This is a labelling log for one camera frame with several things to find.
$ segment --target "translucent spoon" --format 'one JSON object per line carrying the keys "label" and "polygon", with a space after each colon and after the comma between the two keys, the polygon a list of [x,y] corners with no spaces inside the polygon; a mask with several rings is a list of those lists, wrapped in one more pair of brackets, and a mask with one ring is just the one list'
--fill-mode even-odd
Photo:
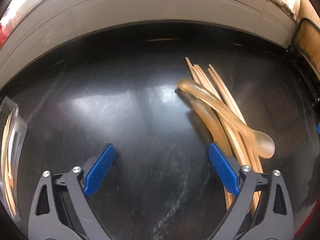
{"label": "translucent spoon", "polygon": [[247,144],[250,144],[259,156],[262,158],[271,158],[273,156],[275,143],[271,137],[245,125],[221,100],[203,86],[192,80],[183,79],[177,83],[177,87],[201,99],[221,114],[224,119],[236,127],[244,136]]}

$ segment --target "clear plastic container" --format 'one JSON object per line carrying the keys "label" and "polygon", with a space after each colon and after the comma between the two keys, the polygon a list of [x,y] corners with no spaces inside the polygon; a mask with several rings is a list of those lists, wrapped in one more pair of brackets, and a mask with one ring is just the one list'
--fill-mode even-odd
{"label": "clear plastic container", "polygon": [[1,202],[14,221],[19,221],[17,201],[17,174],[22,144],[27,124],[18,115],[19,107],[5,97],[0,106],[0,194]]}

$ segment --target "blue object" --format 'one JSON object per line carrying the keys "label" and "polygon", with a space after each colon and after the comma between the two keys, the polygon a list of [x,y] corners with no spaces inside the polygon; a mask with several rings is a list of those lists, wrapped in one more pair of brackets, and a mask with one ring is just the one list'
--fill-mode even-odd
{"label": "blue object", "polygon": [[85,178],[83,192],[87,197],[97,193],[114,159],[115,149],[112,144],[109,144]]}
{"label": "blue object", "polygon": [[209,158],[226,190],[236,197],[240,192],[238,177],[215,143],[209,145]]}

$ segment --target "blue textured pad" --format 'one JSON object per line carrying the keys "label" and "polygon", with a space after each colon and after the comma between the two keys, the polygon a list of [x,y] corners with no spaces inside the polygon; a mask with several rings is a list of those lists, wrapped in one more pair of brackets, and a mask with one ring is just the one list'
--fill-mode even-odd
{"label": "blue textured pad", "polygon": [[215,143],[209,146],[209,158],[226,190],[236,197],[240,192],[238,177]]}
{"label": "blue textured pad", "polygon": [[112,144],[109,144],[85,178],[83,192],[87,197],[97,193],[114,159],[115,149]]}

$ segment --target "silver screw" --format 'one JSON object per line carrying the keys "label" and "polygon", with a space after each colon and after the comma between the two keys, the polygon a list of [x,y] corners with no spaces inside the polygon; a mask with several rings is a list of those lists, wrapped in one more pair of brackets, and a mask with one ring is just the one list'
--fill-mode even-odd
{"label": "silver screw", "polygon": [[81,171],[81,167],[79,167],[79,166],[76,166],[76,167],[74,167],[73,169],[72,169],[72,172],[73,173],[79,173]]}
{"label": "silver screw", "polygon": [[42,173],[42,176],[44,176],[45,178],[48,177],[50,175],[50,171],[45,171],[44,173]]}
{"label": "silver screw", "polygon": [[278,170],[274,170],[274,171],[273,171],[273,174],[276,175],[276,176],[280,176],[280,175],[281,175],[281,172],[278,171]]}
{"label": "silver screw", "polygon": [[251,167],[248,165],[244,165],[244,166],[242,166],[242,170],[245,172],[249,172],[249,171],[251,171]]}

